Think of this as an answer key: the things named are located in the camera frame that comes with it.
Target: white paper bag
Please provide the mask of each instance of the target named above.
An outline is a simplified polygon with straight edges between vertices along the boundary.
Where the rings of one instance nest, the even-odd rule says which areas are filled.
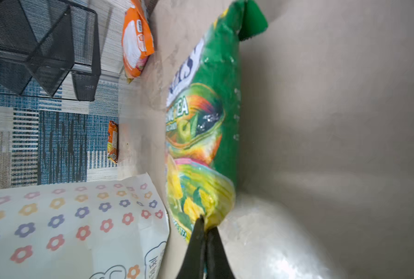
[[[0,278],[153,279],[168,235],[148,174],[0,190]]]

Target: brand logo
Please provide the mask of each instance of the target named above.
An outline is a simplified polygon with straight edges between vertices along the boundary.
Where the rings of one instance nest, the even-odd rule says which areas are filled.
[[[199,59],[201,58],[201,51],[204,47],[204,38],[202,38],[193,51],[190,53],[189,57],[182,63],[179,70],[174,76],[173,82],[170,85],[168,98],[167,98],[167,107],[176,99],[179,93],[183,89],[188,87],[193,79],[195,72],[199,67]]]

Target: mesh basket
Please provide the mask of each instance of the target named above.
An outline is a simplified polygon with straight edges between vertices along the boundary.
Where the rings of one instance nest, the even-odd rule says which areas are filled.
[[[66,0],[0,0],[0,84],[22,95],[33,77],[53,97],[71,71],[76,99],[93,101],[97,25],[96,12]]]

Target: green snack bag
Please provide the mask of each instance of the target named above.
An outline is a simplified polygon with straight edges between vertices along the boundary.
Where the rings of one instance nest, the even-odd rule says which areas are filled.
[[[237,184],[241,67],[239,42],[268,27],[253,0],[222,13],[181,65],[166,114],[167,199],[187,241],[195,221],[206,230],[233,208]]]

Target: small orange snack packet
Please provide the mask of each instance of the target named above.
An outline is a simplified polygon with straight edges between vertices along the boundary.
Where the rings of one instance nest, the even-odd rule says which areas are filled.
[[[153,36],[140,0],[131,0],[125,13],[122,49],[126,77],[134,79],[141,75],[148,56],[154,53]]]
[[[108,158],[116,164],[117,158],[119,157],[119,153],[117,150],[118,133],[119,126],[114,121],[110,121],[108,127]]]

